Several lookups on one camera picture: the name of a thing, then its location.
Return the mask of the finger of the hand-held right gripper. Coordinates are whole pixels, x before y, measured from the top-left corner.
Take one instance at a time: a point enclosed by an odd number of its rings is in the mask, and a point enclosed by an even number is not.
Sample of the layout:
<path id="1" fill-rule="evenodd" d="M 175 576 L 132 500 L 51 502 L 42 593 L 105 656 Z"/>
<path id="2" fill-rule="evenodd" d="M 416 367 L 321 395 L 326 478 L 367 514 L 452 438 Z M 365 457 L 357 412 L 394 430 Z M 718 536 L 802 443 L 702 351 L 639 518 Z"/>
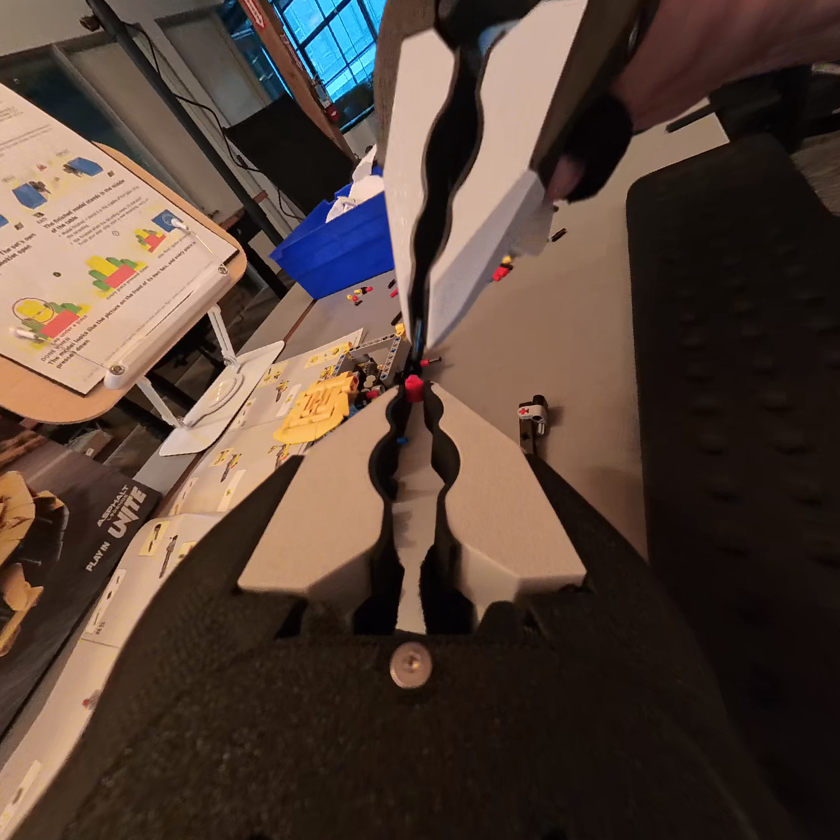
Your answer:
<path id="1" fill-rule="evenodd" d="M 446 338 L 504 256 L 538 254 L 561 142 L 592 96 L 591 2 L 537 2 L 450 48 L 440 27 L 420 46 L 449 60 L 420 153 L 420 349 Z"/>
<path id="2" fill-rule="evenodd" d="M 401 38 L 385 142 L 385 207 L 395 278 L 412 337 L 459 322 L 444 255 L 459 190 L 459 49 L 438 29 Z"/>

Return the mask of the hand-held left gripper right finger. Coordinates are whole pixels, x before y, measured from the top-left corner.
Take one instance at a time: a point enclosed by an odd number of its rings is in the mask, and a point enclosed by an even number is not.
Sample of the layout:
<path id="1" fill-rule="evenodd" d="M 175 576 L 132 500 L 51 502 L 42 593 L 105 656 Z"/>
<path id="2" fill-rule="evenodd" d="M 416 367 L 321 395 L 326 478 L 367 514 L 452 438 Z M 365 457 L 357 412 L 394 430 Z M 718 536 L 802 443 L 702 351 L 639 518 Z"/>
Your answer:
<path id="1" fill-rule="evenodd" d="M 578 587 L 585 567 L 525 454 L 439 384 L 425 385 L 437 499 L 435 574 L 469 604 Z"/>

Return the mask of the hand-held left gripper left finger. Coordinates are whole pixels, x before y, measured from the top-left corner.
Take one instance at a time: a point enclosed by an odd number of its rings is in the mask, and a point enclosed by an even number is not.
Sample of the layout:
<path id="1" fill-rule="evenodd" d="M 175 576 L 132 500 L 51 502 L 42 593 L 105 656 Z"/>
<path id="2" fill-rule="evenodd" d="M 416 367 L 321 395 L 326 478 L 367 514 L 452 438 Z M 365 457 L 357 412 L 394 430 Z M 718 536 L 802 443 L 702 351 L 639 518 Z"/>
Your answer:
<path id="1" fill-rule="evenodd" d="M 395 386 L 310 448 L 239 587 L 326 604 L 350 621 L 395 621 L 401 562 L 392 507 L 400 436 Z"/>

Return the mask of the grey desk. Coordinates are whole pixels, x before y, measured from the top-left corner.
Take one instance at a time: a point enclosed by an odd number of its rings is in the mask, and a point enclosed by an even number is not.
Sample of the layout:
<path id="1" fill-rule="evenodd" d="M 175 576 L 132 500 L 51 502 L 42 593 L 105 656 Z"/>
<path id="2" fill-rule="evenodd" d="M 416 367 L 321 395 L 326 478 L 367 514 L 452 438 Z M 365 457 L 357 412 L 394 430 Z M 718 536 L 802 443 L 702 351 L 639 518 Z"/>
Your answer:
<path id="1" fill-rule="evenodd" d="M 714 115 L 667 133 L 659 126 L 636 137 L 604 191 L 591 201 L 564 206 L 552 225 L 567 233 L 546 245 L 540 256 L 517 259 L 515 269 L 490 284 L 453 331 L 443 349 L 443 363 L 431 376 L 474 412 L 515 438 L 515 406 L 531 395 L 549 400 L 551 423 L 542 457 L 568 480 L 647 558 L 646 522 L 637 418 L 632 294 L 627 254 L 626 199 L 629 187 L 650 172 L 714 149 L 727 142 Z M 293 291 L 259 326 L 249 342 L 258 348 L 280 338 L 285 356 L 317 349 L 328 340 L 361 328 L 365 338 L 390 332 L 399 307 L 380 285 L 357 309 L 338 294 L 311 304 Z M 441 482 L 426 458 L 431 437 L 421 416 L 408 424 L 408 452 L 400 459 L 401 482 L 395 504 L 396 545 L 406 568 L 397 627 L 422 628 L 417 593 L 419 565 L 432 540 L 434 496 Z M 217 511 L 219 494 L 193 479 L 201 455 L 162 457 L 157 452 L 136 477 L 155 490 L 166 490 L 156 517 L 176 501 L 182 521 L 207 527 L 230 511 Z M 2 747 L 2 838 L 10 838 L 27 812 L 56 777 L 68 752 L 92 714 L 98 693 L 118 656 L 126 633 L 160 585 L 157 577 L 172 534 L 170 526 L 157 570 L 127 552 L 116 569 L 119 585 L 106 590 L 117 599 L 105 606 L 103 630 L 85 633 L 93 606 L 70 636 L 54 665 L 24 708 Z M 186 532 L 174 543 L 176 560 Z"/>

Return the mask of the crumpled white papers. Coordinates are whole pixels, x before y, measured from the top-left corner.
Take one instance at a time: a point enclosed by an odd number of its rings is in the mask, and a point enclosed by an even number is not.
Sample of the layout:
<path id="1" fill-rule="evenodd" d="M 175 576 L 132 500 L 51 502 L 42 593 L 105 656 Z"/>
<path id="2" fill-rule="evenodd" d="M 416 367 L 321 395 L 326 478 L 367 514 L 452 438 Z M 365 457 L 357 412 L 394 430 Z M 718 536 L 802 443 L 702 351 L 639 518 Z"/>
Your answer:
<path id="1" fill-rule="evenodd" d="M 353 171 L 347 195 L 336 194 L 326 216 L 327 223 L 384 192 L 383 170 L 378 162 L 377 152 L 377 145 L 372 145 Z"/>

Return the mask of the open instruction booklet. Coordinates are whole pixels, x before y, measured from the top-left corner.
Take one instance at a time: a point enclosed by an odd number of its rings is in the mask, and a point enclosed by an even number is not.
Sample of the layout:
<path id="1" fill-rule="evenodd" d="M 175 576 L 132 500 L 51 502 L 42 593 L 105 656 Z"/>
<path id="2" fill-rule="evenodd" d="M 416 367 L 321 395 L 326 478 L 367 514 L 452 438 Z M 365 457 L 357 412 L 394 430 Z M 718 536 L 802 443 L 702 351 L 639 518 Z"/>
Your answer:
<path id="1" fill-rule="evenodd" d="M 299 395 L 336 375 L 365 333 L 359 328 L 271 365 L 171 505 L 132 539 L 37 690 L 33 714 L 13 729 L 14 750 L 2 759 L 1 838 L 12 837 L 76 747 L 120 650 L 163 583 L 215 524 L 303 453 L 306 445 L 282 444 L 277 430 Z"/>

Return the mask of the partly built yellow toy car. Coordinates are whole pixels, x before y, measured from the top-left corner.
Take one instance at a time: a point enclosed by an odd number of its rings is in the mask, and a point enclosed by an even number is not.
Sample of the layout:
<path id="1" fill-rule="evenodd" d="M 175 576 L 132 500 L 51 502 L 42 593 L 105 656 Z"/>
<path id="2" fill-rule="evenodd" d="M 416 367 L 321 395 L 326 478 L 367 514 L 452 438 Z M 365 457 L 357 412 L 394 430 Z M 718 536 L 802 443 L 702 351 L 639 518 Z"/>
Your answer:
<path id="1" fill-rule="evenodd" d="M 318 376 L 287 392 L 272 437 L 285 448 L 311 445 L 396 387 L 410 351 L 406 325 L 397 320 L 380 337 L 341 339 L 310 352 L 304 369 Z"/>

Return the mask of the black monitor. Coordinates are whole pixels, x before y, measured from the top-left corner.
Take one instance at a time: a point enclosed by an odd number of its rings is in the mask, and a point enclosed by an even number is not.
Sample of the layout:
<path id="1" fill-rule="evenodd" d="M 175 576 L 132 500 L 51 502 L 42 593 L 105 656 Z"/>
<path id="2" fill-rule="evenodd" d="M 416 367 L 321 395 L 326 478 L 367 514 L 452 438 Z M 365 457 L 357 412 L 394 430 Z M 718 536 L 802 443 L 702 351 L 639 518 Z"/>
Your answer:
<path id="1" fill-rule="evenodd" d="M 224 135 L 304 214 L 331 202 L 356 166 L 289 96 L 225 128 Z"/>

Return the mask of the blue storage bin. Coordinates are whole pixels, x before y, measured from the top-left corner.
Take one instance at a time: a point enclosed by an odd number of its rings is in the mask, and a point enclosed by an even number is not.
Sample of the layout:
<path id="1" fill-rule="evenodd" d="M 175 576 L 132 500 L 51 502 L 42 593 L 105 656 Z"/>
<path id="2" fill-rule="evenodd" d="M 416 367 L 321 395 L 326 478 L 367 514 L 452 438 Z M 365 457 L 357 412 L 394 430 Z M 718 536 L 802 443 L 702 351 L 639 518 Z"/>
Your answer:
<path id="1" fill-rule="evenodd" d="M 395 265 L 385 193 L 327 223 L 335 197 L 320 202 L 270 254 L 313 300 L 357 287 Z"/>

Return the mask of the small heap of coloured pins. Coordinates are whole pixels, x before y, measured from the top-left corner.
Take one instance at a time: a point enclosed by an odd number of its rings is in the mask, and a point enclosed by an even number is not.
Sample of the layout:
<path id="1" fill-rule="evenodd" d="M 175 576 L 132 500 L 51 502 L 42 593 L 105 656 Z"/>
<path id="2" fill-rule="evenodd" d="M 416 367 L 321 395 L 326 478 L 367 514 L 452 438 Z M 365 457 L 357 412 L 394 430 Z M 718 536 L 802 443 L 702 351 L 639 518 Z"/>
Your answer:
<path id="1" fill-rule="evenodd" d="M 552 234 L 549 237 L 549 242 L 554 243 L 565 236 L 568 232 L 568 229 L 565 227 L 560 228 L 557 232 Z M 494 282 L 499 282 L 507 277 L 514 268 L 514 258 L 511 255 L 507 255 L 503 257 L 502 261 L 500 262 L 498 268 L 493 273 L 491 278 Z M 395 298 L 397 296 L 397 289 L 396 289 L 396 280 L 392 279 L 387 284 L 387 289 L 390 290 L 390 298 Z M 346 298 L 353 303 L 354 306 L 359 306 L 361 304 L 361 300 L 364 296 L 370 294 L 374 288 L 370 285 L 362 286 L 353 289 L 349 292 Z"/>

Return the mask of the black perforated pad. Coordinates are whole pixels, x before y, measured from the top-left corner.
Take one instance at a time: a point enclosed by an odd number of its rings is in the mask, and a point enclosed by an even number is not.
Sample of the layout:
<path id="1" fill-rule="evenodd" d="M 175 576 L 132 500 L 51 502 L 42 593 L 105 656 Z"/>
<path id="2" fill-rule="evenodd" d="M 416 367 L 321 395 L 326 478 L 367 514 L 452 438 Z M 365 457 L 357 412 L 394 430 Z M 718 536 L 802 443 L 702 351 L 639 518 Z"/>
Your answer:
<path id="1" fill-rule="evenodd" d="M 769 135 L 626 198 L 648 558 L 803 838 L 838 838 L 838 217 Z"/>

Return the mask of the toy car box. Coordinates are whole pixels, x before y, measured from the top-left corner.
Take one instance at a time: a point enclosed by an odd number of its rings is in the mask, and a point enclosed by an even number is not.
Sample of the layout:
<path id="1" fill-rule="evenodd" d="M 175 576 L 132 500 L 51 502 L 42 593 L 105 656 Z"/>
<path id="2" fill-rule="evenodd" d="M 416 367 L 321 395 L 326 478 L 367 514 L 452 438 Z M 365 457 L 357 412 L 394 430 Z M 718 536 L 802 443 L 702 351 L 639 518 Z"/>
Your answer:
<path id="1" fill-rule="evenodd" d="M 2 418 L 2 736 L 160 501 L 158 491 Z"/>

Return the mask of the document holder stand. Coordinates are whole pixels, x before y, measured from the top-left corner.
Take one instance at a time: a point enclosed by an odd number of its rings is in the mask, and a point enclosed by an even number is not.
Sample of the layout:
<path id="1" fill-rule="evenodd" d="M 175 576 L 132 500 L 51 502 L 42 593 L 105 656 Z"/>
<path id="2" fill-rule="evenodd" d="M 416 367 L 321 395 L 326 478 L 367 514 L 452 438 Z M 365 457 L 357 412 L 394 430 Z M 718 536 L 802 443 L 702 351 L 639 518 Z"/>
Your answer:
<path id="1" fill-rule="evenodd" d="M 162 455 L 215 443 L 285 346 L 232 350 L 218 303 L 245 273 L 243 248 L 130 158 L 6 86 L 1 176 L 2 407 L 78 424 L 138 386 L 163 416 Z M 223 370 L 180 419 L 150 372 L 205 316 Z"/>

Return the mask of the printed instruction sheet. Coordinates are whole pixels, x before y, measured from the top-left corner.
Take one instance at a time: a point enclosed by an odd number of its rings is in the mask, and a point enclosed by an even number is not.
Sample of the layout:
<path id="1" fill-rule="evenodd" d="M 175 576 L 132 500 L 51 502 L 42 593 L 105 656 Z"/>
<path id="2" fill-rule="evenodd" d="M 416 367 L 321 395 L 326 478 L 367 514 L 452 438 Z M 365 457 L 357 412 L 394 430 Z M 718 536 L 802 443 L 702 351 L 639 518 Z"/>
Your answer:
<path id="1" fill-rule="evenodd" d="M 1 355 L 86 395 L 186 323 L 238 247 L 2 86 Z"/>

